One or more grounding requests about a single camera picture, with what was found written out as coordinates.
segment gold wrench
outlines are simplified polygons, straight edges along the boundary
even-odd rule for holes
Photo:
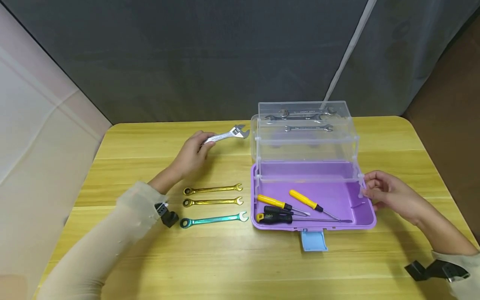
[[[225,199],[225,200],[192,200],[185,199],[183,200],[183,207],[189,207],[197,204],[238,204],[242,205],[243,201],[240,201],[241,197],[235,199]]]
[[[219,188],[206,188],[206,189],[193,189],[193,188],[186,188],[183,190],[183,194],[190,196],[192,194],[198,193],[198,192],[221,192],[221,191],[241,191],[243,190],[241,186],[241,183],[237,183],[232,186],[222,186]]]

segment beige sleeve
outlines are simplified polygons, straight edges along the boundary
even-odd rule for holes
[[[432,251],[433,257],[464,268],[470,277],[449,283],[451,294],[458,300],[478,299],[480,296],[480,254],[447,255]]]
[[[122,254],[160,218],[155,203],[166,200],[148,184],[137,182],[117,200],[115,209],[60,260],[37,299],[100,299],[105,280]]]

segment combination wrench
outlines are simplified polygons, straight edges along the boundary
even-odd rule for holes
[[[292,118],[287,118],[287,117],[277,117],[277,116],[274,116],[274,115],[268,115],[268,116],[265,116],[265,120],[268,120],[268,121],[280,121],[280,120],[283,120],[283,121],[295,121],[295,120],[314,120],[314,121],[320,121],[322,118],[320,117],[321,115],[320,114],[315,114],[313,116],[305,116],[305,117],[292,117]]]
[[[191,227],[193,225],[198,225],[198,224],[208,224],[208,223],[216,223],[216,222],[225,222],[225,221],[242,221],[242,222],[247,222],[248,217],[244,216],[246,214],[246,211],[240,212],[238,215],[232,215],[232,216],[216,216],[213,218],[205,218],[205,219],[188,219],[188,218],[183,218],[180,220],[180,227],[183,229],[187,229],[188,227]]]
[[[192,199],[185,199],[183,200],[183,207],[190,207],[192,205],[200,205],[200,204],[237,204],[242,205],[243,201],[240,201],[241,197],[237,197],[235,199],[225,199],[225,200],[192,200]]]
[[[183,190],[183,194],[186,196],[190,196],[192,194],[196,194],[199,192],[221,192],[221,191],[241,191],[243,187],[241,187],[241,183],[237,183],[232,186],[221,186],[218,188],[206,188],[206,189],[193,189],[193,188],[185,188]]]
[[[280,113],[280,116],[283,118],[286,118],[288,116],[302,116],[302,115],[311,115],[311,114],[319,114],[319,115],[327,115],[327,116],[333,116],[336,114],[336,111],[328,106],[320,110],[295,110],[295,111],[288,111],[286,109],[281,109],[278,113]]]
[[[295,131],[295,130],[325,130],[325,131],[328,131],[328,132],[331,132],[333,131],[333,125],[331,124],[327,124],[327,125],[324,125],[324,126],[285,126],[285,131],[286,132],[289,132],[289,131]]]

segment black screwdriver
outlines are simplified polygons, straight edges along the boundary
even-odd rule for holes
[[[292,221],[321,221],[321,222],[344,222],[344,223],[353,223],[352,220],[334,220],[334,219],[304,219],[304,218],[293,218],[291,215],[279,215],[279,214],[257,214],[256,220],[260,224],[291,224]]]
[[[269,206],[269,205],[266,205],[264,207],[264,213],[278,214],[278,215],[295,215],[295,213],[293,213],[291,210],[283,209],[276,206]]]

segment brown wall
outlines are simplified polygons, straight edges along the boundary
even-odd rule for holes
[[[480,18],[440,58],[404,115],[480,240]]]

